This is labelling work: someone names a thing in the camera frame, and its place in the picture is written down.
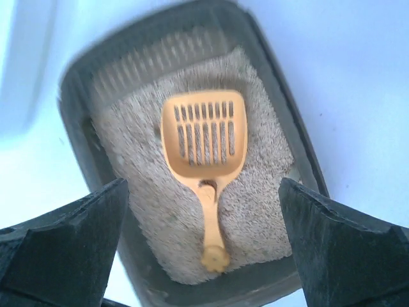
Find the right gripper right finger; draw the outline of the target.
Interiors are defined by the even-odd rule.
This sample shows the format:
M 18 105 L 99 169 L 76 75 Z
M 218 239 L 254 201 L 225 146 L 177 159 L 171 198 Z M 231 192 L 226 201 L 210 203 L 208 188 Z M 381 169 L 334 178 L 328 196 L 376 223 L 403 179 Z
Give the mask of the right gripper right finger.
M 281 210 L 308 306 L 408 306 L 408 229 L 284 178 Z

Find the dark grey litter box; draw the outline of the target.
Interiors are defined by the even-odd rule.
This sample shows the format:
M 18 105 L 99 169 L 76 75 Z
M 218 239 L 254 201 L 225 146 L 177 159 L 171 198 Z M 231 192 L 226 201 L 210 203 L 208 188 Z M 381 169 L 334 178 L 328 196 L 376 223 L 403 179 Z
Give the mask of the dark grey litter box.
M 60 111 L 85 181 L 122 177 L 118 251 L 143 306 L 262 306 L 301 287 L 278 188 L 327 187 L 254 19 L 189 1 L 67 68 Z

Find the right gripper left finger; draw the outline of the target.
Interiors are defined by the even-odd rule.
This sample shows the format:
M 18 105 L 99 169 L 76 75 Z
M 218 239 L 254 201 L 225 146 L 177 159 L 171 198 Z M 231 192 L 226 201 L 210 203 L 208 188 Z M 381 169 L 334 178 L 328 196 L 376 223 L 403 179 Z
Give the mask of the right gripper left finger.
M 116 179 L 1 229 L 1 306 L 103 306 L 127 206 Z

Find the white plastic tray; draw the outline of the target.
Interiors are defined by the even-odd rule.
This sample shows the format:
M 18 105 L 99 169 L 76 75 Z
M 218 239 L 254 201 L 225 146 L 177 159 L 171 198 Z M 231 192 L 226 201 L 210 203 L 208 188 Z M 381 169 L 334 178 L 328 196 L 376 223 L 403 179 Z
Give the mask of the white plastic tray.
M 14 1 L 1 67 L 1 138 L 28 130 L 35 115 L 56 1 Z

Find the yellow litter scoop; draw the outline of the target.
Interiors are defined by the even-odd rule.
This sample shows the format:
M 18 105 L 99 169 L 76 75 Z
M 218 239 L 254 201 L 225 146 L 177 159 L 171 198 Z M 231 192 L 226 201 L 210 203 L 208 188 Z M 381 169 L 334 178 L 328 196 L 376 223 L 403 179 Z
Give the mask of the yellow litter scoop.
M 230 263 L 218 202 L 241 172 L 247 154 L 245 102 L 236 90 L 181 93 L 162 106 L 161 140 L 173 177 L 199 199 L 204 221 L 201 263 L 222 273 Z

